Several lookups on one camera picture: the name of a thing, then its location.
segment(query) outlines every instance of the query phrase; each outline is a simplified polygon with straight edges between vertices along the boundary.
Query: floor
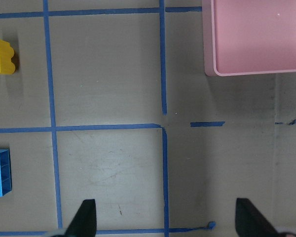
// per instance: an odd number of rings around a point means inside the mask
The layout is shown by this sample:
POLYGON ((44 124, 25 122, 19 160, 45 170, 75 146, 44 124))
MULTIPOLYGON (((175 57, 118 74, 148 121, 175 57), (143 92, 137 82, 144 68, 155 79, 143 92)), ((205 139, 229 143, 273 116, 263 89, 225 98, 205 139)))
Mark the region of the floor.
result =
POLYGON ((0 76, 0 236, 65 228, 87 198, 106 237, 235 237, 237 197, 296 232, 296 73, 207 77, 201 17, 200 0, 0 0, 20 62, 0 76))

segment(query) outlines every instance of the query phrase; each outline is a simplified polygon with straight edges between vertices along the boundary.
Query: pink tray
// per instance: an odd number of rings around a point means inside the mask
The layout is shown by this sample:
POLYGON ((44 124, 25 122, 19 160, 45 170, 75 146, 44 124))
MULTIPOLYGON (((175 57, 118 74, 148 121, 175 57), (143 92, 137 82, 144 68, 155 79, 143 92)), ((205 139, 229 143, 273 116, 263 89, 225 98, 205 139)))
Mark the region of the pink tray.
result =
POLYGON ((205 73, 296 72, 296 0, 202 0, 205 73))

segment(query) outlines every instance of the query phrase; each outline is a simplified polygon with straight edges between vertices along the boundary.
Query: blue toy block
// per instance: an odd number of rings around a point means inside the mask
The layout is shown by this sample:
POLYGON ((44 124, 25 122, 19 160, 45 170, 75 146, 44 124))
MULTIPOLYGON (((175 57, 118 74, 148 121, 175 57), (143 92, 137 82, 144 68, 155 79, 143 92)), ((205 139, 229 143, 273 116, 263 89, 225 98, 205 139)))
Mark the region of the blue toy block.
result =
POLYGON ((0 150, 0 197, 12 190, 9 150, 0 150))

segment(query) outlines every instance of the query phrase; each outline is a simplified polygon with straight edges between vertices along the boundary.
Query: yellow toy block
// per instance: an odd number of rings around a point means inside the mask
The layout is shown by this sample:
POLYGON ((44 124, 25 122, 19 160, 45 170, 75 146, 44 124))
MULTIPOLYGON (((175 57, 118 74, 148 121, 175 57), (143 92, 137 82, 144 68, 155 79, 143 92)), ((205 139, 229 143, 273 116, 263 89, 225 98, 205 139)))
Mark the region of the yellow toy block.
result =
POLYGON ((14 50, 10 43, 0 40, 0 74, 13 74, 15 65, 11 62, 14 50))

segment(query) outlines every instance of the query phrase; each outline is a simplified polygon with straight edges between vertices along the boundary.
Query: pink plastic container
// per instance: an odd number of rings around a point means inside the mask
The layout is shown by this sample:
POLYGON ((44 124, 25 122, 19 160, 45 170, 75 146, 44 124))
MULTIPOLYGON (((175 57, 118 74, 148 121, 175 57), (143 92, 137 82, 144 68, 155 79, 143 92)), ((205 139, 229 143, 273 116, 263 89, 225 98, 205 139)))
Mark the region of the pink plastic container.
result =
POLYGON ((202 0, 205 73, 296 72, 296 0, 202 0))

